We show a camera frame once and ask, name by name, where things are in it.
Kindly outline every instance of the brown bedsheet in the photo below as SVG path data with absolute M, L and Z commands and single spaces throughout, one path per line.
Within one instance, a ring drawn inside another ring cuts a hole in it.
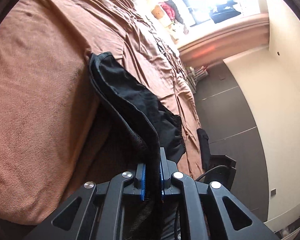
M 10 11 L 0 25 L 0 218 L 40 223 L 85 179 L 122 169 L 116 153 L 128 149 L 90 86 L 92 52 L 112 52 L 180 114 L 179 170 L 202 173 L 193 95 L 149 30 L 130 0 L 20 0 Z

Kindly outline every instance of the white wall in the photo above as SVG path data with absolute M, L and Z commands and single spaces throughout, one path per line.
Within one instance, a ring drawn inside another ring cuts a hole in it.
M 267 4 L 269 52 L 280 62 L 300 92 L 300 21 L 283 0 L 267 0 Z
M 300 215 L 300 21 L 283 0 L 267 0 L 269 49 L 225 60 L 255 118 L 269 177 L 268 220 L 284 228 Z
M 260 133 L 269 190 L 276 188 L 276 196 L 269 200 L 271 220 L 300 204 L 300 91 L 267 48 L 238 54 L 225 63 L 238 82 Z M 299 215 L 291 217 L 291 222 Z

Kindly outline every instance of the red clothing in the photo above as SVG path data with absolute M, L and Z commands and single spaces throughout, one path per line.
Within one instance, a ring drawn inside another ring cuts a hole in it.
M 168 14 L 170 20 L 174 20 L 175 18 L 175 12 L 172 9 L 172 7 L 170 5 L 168 5 L 166 2 L 161 2 L 159 3 L 162 7 L 162 9 Z

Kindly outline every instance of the dark floor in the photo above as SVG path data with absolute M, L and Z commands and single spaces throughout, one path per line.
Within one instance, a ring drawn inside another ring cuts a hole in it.
M 237 161 L 231 192 L 263 222 L 269 207 L 268 173 L 258 128 L 248 103 L 223 62 L 208 70 L 194 95 L 212 155 Z

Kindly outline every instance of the silver rivet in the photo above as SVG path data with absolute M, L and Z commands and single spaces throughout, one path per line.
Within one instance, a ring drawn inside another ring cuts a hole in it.
M 94 183 L 92 181 L 88 181 L 84 184 L 84 187 L 89 189 L 89 188 L 93 188 Z
M 211 182 L 211 187 L 215 188 L 215 189 L 218 189 L 218 188 L 221 188 L 221 183 L 220 182 L 217 182 L 217 181 L 213 181 Z
M 182 179 L 183 173 L 180 171 L 177 171 L 177 172 L 173 173 L 173 177 L 175 177 L 176 179 Z
M 130 171 L 125 171 L 124 173 L 122 173 L 122 177 L 124 178 L 131 178 L 132 177 L 132 173 Z

